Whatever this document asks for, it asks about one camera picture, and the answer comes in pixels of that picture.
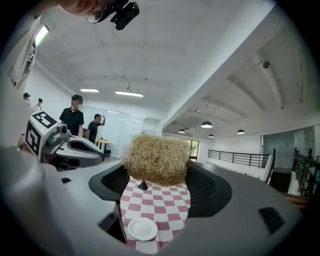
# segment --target small black stand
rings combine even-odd
[[[147,186],[147,184],[146,184],[146,181],[143,180],[143,181],[141,182],[141,184],[138,186],[138,188],[141,189],[141,190],[147,190],[147,189],[148,189],[148,186]]]

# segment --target hay bale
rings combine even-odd
[[[136,180],[176,186],[186,178],[188,147],[183,140],[140,134],[125,148],[121,163]]]

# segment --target white ceiling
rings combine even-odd
[[[263,68],[264,61],[270,62],[268,69]],[[257,134],[296,123],[303,126],[306,115],[319,111],[319,89],[308,49],[295,30],[286,27],[227,79],[212,84],[210,93],[163,131],[176,134],[189,128],[195,132],[185,135],[207,138],[209,134],[235,136],[238,129]],[[204,121],[210,121],[213,128],[200,128]]]
[[[246,1],[136,2],[140,14],[122,31],[107,20],[93,25],[59,8],[46,12],[41,24],[48,26],[49,34],[38,47],[38,62],[85,100],[166,110],[177,81],[196,75],[196,69],[184,69],[186,60],[195,56],[192,64],[200,65],[199,44],[202,52],[213,48]],[[208,33],[198,34],[200,28]],[[144,98],[115,95],[114,90],[125,90],[128,83]],[[84,94],[80,88],[97,88],[100,93]]]

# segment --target metal railing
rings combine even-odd
[[[265,168],[269,159],[269,154],[248,154],[209,149],[208,157],[235,164]]]
[[[294,154],[293,170],[301,196],[312,197],[320,186],[320,163],[304,155]]]

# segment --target pink and white checkered cloth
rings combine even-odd
[[[140,190],[140,183],[141,181],[130,179],[122,194],[122,222],[128,246],[146,254],[155,254],[176,237],[187,223],[190,193],[185,184],[160,187],[149,182],[147,190]],[[156,223],[158,234],[154,239],[138,241],[129,234],[129,222],[140,217]]]

